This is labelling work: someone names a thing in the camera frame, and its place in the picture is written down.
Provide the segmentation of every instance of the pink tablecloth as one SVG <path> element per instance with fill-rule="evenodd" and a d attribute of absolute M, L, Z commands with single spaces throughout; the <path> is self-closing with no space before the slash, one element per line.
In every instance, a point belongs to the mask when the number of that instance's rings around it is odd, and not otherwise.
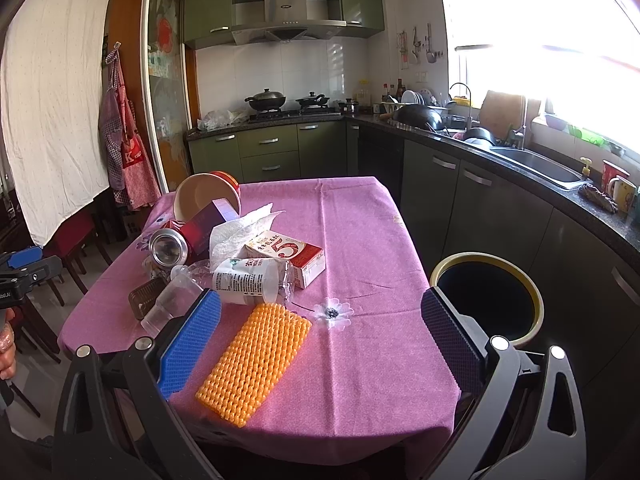
<path fill-rule="evenodd" d="M 171 404 L 196 438 L 281 460 L 338 465 L 404 440 L 407 473 L 414 476 L 448 439 L 459 390 L 420 318 L 428 282 L 388 191 L 362 177 L 247 184 L 241 193 L 244 212 L 273 202 L 274 210 L 286 210 L 274 231 L 325 248 L 325 272 L 296 291 L 295 303 L 313 308 L 339 298 L 355 314 L 343 332 L 316 322 L 280 382 L 239 429 L 194 398 L 250 312 L 224 305 L 220 325 Z M 162 197 L 147 233 L 170 214 L 172 201 Z M 146 280 L 144 256 L 134 242 L 100 277 L 63 326 L 62 348 L 89 343 L 98 352 L 117 351 L 143 335 L 127 295 Z"/>

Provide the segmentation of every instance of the gas stove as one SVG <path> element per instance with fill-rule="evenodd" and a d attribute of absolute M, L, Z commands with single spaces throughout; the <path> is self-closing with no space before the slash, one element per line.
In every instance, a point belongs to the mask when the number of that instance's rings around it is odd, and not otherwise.
<path fill-rule="evenodd" d="M 258 112 L 257 114 L 250 116 L 249 122 L 257 123 L 260 121 L 273 121 L 274 119 L 288 119 L 292 117 L 307 117 L 318 115 L 339 116 L 340 112 L 337 112 L 334 108 L 329 108 L 328 106 L 308 106 L 305 108 L 300 108 L 300 110 L 269 110 L 267 112 Z"/>

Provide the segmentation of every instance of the window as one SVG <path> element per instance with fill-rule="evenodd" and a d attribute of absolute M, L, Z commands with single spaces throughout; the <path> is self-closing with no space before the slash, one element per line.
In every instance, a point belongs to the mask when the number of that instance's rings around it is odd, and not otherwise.
<path fill-rule="evenodd" d="M 640 132 L 616 121 L 640 102 L 640 34 L 615 0 L 444 3 L 450 79 L 474 106 L 489 89 L 550 98 L 571 124 L 640 152 Z"/>

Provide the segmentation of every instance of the trash can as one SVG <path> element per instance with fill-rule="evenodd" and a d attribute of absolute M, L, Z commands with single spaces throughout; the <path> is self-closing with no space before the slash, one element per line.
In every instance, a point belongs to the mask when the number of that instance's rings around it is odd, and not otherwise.
<path fill-rule="evenodd" d="M 540 291 L 507 260 L 484 253 L 454 254 L 436 265 L 430 283 L 489 337 L 501 335 L 522 348 L 540 330 L 545 315 Z"/>

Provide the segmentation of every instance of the countertop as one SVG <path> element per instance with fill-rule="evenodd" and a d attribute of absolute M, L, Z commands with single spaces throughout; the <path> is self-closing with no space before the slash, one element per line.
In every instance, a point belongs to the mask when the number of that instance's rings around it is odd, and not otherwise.
<path fill-rule="evenodd" d="M 545 179 L 529 173 L 524 168 L 490 152 L 419 128 L 396 123 L 395 121 L 381 121 L 377 116 L 325 114 L 265 120 L 258 123 L 241 123 L 237 126 L 221 128 L 213 132 L 191 130 L 185 134 L 185 140 L 197 140 L 255 128 L 282 126 L 284 124 L 340 120 L 371 126 L 414 142 L 420 142 L 455 158 L 466 160 L 509 182 L 513 182 L 517 186 L 539 196 L 542 200 L 545 200 L 569 218 L 578 222 L 578 224 L 582 225 L 616 252 L 636 273 L 640 274 L 640 227 L 633 224 L 631 218 L 627 215 L 622 213 L 610 214 L 581 197 L 577 189 L 570 191 L 560 189 Z"/>

